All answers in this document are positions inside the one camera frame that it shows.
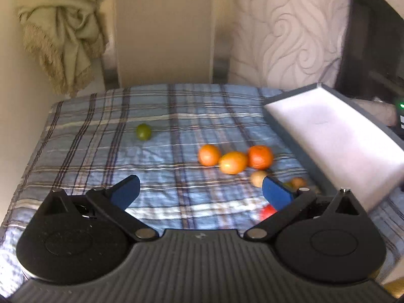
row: white foam tray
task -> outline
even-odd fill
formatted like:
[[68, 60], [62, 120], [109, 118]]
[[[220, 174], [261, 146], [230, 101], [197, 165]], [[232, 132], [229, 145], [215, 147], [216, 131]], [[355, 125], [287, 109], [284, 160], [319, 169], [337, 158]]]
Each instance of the white foam tray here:
[[375, 123], [321, 86], [265, 105], [336, 188], [365, 210], [404, 179], [404, 150]]

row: patterned wallpaper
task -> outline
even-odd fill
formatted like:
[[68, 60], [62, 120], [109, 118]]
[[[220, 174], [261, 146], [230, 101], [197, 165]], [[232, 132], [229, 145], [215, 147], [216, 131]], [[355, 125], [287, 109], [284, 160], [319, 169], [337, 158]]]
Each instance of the patterned wallpaper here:
[[348, 9], [349, 0], [236, 0], [229, 82], [286, 90], [316, 82], [341, 56]]

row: small potato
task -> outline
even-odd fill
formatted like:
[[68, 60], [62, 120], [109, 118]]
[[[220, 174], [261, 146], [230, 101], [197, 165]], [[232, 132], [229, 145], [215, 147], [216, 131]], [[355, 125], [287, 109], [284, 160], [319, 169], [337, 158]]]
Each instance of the small potato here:
[[262, 188], [262, 182], [268, 174], [265, 171], [255, 171], [251, 174], [251, 183], [254, 187]]

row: mattress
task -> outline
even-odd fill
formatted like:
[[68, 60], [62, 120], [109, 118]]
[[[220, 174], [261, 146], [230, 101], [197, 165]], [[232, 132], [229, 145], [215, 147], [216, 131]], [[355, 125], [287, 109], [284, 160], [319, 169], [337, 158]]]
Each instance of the mattress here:
[[[307, 172], [266, 124], [261, 103], [279, 90], [232, 85], [175, 84], [112, 90], [55, 104], [1, 225], [0, 294], [9, 296], [25, 277], [15, 247], [51, 188], [81, 195], [110, 187], [131, 174], [141, 181], [129, 214], [160, 234], [175, 229], [238, 229], [259, 222], [267, 204], [250, 184], [252, 169], [227, 175], [202, 167], [197, 151], [206, 143], [222, 153], [265, 144], [275, 154], [271, 173], [280, 181]], [[141, 123], [149, 141], [136, 138]], [[404, 199], [394, 190], [370, 216], [388, 255], [387, 276], [404, 252]]]

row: small orange fruit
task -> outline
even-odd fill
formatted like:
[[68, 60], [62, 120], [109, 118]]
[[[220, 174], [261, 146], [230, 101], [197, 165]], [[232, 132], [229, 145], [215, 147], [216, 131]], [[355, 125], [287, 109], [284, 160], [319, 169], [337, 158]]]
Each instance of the small orange fruit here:
[[219, 168], [225, 174], [238, 174], [243, 172], [248, 165], [248, 156], [241, 152], [232, 151], [225, 154], [219, 160]]
[[290, 184], [292, 185], [293, 190], [295, 191], [298, 190], [299, 188], [307, 187], [306, 180], [298, 176], [290, 180]]
[[266, 170], [273, 163], [273, 153], [267, 146], [252, 146], [248, 150], [248, 165], [257, 170]]
[[203, 166], [214, 166], [219, 162], [221, 152], [212, 144], [205, 144], [199, 149], [198, 160]]
[[251, 174], [251, 183], [254, 187], [262, 188], [262, 182], [268, 174], [265, 171], [255, 171]]

